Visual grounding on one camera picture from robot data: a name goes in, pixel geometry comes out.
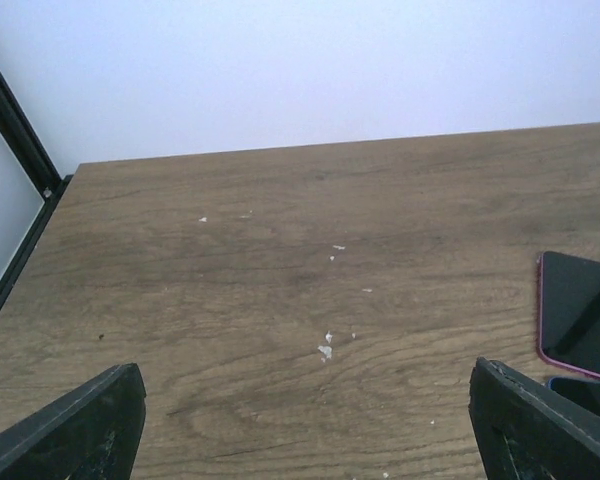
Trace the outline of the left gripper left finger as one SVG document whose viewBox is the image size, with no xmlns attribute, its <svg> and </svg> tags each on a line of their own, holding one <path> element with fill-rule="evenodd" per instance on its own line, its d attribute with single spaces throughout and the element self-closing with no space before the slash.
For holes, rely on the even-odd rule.
<svg viewBox="0 0 600 480">
<path fill-rule="evenodd" d="M 114 365 L 0 432 L 0 479 L 128 479 L 146 418 L 139 366 Z"/>
</svg>

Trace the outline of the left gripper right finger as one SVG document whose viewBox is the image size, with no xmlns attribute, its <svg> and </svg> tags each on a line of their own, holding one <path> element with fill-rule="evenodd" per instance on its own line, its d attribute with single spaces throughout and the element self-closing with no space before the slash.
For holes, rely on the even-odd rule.
<svg viewBox="0 0 600 480">
<path fill-rule="evenodd" d="M 489 479 L 600 479 L 600 416 L 479 357 L 469 416 Z"/>
</svg>

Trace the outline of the beige cased phone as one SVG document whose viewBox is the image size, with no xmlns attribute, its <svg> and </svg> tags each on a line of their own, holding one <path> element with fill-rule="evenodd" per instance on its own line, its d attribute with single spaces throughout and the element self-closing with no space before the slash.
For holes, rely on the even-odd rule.
<svg viewBox="0 0 600 480">
<path fill-rule="evenodd" d="M 570 377 L 551 377 L 546 386 L 600 417 L 600 382 Z"/>
</svg>

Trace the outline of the black cased phone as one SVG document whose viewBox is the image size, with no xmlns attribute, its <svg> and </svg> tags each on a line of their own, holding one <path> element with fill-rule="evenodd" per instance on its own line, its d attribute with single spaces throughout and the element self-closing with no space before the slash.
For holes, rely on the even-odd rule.
<svg viewBox="0 0 600 480">
<path fill-rule="evenodd" d="M 600 380 L 600 262 L 555 251 L 538 259 L 537 351 Z"/>
</svg>

